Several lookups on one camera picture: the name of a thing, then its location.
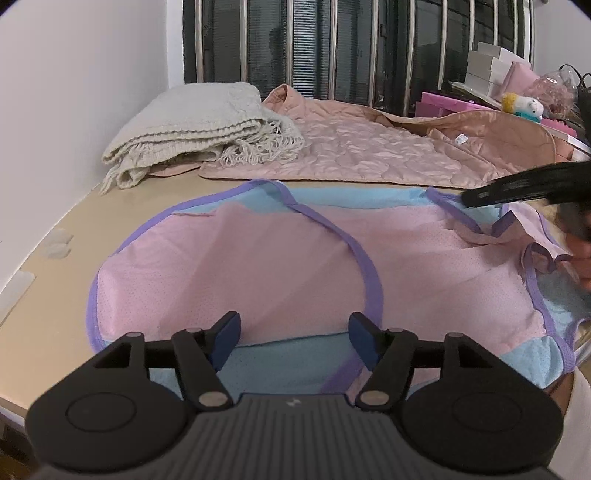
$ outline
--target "plastic bag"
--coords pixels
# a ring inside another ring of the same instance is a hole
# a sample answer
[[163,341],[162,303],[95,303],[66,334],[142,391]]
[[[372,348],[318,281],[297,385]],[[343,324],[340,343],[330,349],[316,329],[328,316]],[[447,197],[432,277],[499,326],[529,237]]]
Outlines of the plastic bag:
[[542,75],[526,88],[523,95],[538,99],[553,116],[566,116],[577,101],[578,84],[578,75],[566,65]]

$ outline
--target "clothing tag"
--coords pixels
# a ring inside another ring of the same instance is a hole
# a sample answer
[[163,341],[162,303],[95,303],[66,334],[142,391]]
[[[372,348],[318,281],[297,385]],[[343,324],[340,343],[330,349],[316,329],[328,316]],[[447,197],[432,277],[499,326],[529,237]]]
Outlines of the clothing tag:
[[468,137],[464,134],[459,134],[455,140],[455,144],[456,145],[462,145],[463,143],[466,143],[468,141]]

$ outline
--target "white wall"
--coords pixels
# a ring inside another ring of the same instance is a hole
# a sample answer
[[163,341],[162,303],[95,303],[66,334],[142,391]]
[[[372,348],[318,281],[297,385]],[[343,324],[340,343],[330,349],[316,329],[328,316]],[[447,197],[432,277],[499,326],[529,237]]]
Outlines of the white wall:
[[570,0],[534,0],[534,70],[539,75],[572,64],[591,72],[591,20]]
[[184,83],[183,0],[166,0],[168,87]]
[[0,17],[0,290],[167,87],[165,0],[19,0]]

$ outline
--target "pink box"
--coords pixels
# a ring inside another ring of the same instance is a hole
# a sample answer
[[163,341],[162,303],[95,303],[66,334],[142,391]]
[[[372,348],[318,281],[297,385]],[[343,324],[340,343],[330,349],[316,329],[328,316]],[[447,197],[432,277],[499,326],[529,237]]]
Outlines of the pink box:
[[514,61],[511,64],[511,68],[505,77],[505,81],[499,90],[499,95],[496,100],[501,101],[503,93],[516,93],[521,95],[525,92],[526,88],[534,83],[538,77],[532,70],[523,63]]
[[414,107],[414,116],[420,117],[425,116],[428,118],[439,118],[441,116],[449,115],[453,113],[451,110],[447,110],[446,108],[441,108],[440,106],[429,105],[428,103],[424,102],[417,102]]
[[437,95],[435,93],[428,92],[423,92],[423,95],[421,96],[421,102],[434,107],[443,108],[448,110],[450,113],[464,112],[466,110],[492,110],[492,108],[488,108],[487,106],[477,105],[476,103],[456,100],[455,98],[449,98],[443,95]]

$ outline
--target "window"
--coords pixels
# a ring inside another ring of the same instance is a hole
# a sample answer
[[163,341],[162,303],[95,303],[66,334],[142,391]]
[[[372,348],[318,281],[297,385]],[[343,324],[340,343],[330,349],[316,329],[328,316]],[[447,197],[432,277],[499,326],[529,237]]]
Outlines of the window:
[[[471,40],[473,48],[484,41],[514,50],[517,33],[517,52],[528,58],[530,2],[184,0],[185,77],[187,82],[201,75],[206,82],[246,80],[263,98],[291,78],[293,87],[304,96],[320,99],[331,96],[333,79],[336,100],[412,114],[423,91],[464,79]],[[200,16],[195,16],[196,5],[203,9],[202,42],[195,42],[195,22]],[[292,36],[288,35],[292,20],[288,12],[293,12]],[[414,24],[410,25],[413,13]],[[243,14],[245,24],[241,24]],[[447,35],[442,34],[443,15]],[[286,51],[289,44],[291,52]],[[202,56],[195,48],[203,49]],[[285,71],[288,56],[293,65],[290,72]]]

